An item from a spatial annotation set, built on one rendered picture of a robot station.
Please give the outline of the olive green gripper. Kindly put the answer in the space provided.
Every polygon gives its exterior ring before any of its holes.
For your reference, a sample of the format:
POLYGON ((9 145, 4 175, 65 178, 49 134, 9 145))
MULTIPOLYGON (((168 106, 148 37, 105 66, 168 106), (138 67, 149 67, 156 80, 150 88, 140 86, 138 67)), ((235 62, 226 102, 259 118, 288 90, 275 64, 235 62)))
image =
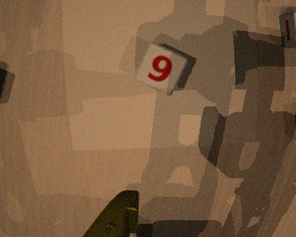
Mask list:
POLYGON ((138 208, 138 191, 120 192, 82 237, 130 237, 130 233, 137 233, 138 208))

